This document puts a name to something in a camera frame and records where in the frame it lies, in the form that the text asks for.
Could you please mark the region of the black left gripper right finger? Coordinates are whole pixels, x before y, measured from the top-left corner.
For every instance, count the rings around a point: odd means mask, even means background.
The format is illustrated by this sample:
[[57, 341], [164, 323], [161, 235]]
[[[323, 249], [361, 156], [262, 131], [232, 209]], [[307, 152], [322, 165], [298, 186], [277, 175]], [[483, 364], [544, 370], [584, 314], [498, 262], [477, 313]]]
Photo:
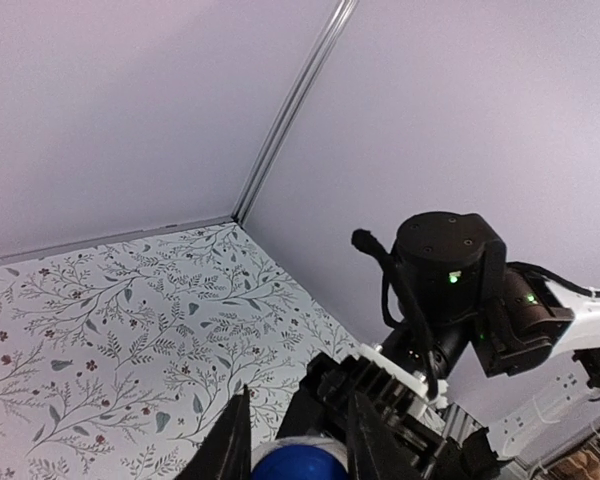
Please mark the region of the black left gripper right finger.
[[371, 401], [359, 392], [349, 399], [347, 467], [350, 479], [420, 479]]

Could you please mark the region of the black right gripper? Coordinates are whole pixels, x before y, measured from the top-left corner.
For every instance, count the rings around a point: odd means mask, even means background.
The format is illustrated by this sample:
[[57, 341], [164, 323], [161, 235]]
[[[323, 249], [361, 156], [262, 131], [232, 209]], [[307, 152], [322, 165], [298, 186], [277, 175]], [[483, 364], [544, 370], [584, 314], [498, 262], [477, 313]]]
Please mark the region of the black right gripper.
[[346, 446], [351, 479], [495, 479], [497, 455], [481, 428], [463, 442], [409, 412], [416, 394], [385, 369], [352, 356], [314, 357], [282, 420], [278, 440], [309, 437]]

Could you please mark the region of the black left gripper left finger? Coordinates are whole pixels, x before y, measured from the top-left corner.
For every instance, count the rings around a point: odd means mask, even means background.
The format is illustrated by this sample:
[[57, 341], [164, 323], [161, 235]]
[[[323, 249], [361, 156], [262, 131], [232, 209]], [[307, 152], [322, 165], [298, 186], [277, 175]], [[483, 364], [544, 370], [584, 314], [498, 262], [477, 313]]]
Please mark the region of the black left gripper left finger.
[[247, 386], [227, 403], [176, 480], [245, 480], [251, 475], [250, 393]]

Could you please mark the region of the blue label plastic bottle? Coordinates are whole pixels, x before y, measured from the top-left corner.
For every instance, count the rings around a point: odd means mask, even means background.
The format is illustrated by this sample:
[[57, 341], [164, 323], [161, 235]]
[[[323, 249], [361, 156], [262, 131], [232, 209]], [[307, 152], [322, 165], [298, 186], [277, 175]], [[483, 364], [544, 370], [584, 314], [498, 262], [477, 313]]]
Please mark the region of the blue label plastic bottle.
[[347, 449], [335, 439], [293, 436], [263, 443], [251, 453], [253, 480], [347, 480]]

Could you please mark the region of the blue bottle cap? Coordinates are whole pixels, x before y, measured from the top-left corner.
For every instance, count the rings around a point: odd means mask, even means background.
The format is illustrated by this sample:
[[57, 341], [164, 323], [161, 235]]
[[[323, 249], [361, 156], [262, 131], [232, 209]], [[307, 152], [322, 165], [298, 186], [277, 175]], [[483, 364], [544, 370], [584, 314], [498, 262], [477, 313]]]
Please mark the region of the blue bottle cap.
[[253, 468], [252, 480], [347, 480], [331, 453], [311, 445], [289, 445], [266, 454]]

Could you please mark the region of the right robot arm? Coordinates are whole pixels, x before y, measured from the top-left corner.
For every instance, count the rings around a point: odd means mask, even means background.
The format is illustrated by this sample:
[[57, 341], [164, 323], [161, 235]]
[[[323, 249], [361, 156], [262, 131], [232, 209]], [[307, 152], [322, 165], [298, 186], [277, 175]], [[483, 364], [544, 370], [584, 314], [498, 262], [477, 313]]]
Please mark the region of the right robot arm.
[[[578, 404], [600, 400], [600, 290], [508, 261], [505, 242], [478, 214], [412, 216], [391, 247], [364, 229], [351, 242], [381, 269], [390, 335], [342, 361], [313, 358], [279, 439], [339, 440], [357, 478], [386, 465], [414, 479], [492, 479]], [[443, 384], [467, 349], [489, 377], [560, 356], [570, 364], [513, 412], [460, 441], [422, 419], [444, 408]]]

